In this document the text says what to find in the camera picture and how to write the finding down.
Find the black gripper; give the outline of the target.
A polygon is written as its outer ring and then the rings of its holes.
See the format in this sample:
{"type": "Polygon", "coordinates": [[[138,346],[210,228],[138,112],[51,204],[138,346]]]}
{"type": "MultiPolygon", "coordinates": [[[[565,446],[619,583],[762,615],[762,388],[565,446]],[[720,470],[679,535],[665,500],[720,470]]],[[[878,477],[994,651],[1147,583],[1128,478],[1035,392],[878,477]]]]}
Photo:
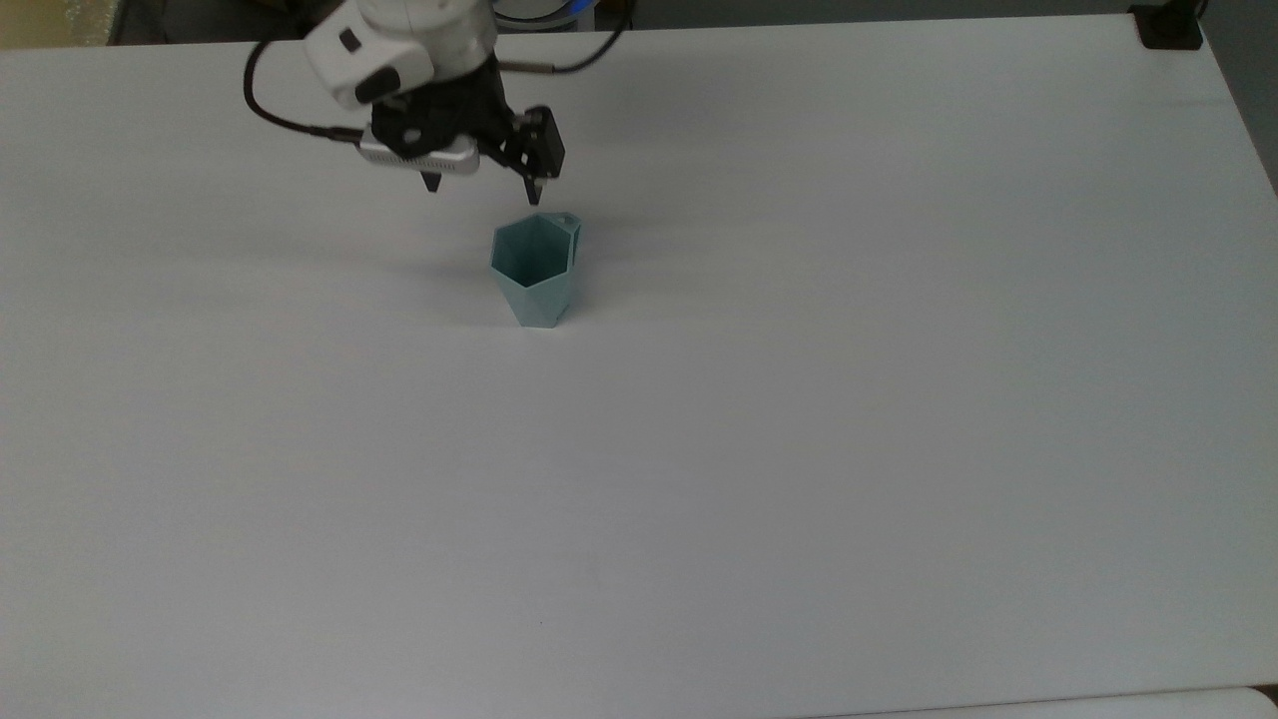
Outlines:
{"type": "MultiPolygon", "coordinates": [[[[566,149],[548,106],[529,109],[515,123],[489,57],[465,77],[428,83],[371,105],[371,135],[397,163],[412,169],[466,169],[469,149],[455,149],[465,137],[475,155],[511,169],[521,178],[529,206],[538,208],[546,186],[561,178],[566,149]]],[[[420,172],[429,193],[440,192],[442,174],[420,172]]]]}

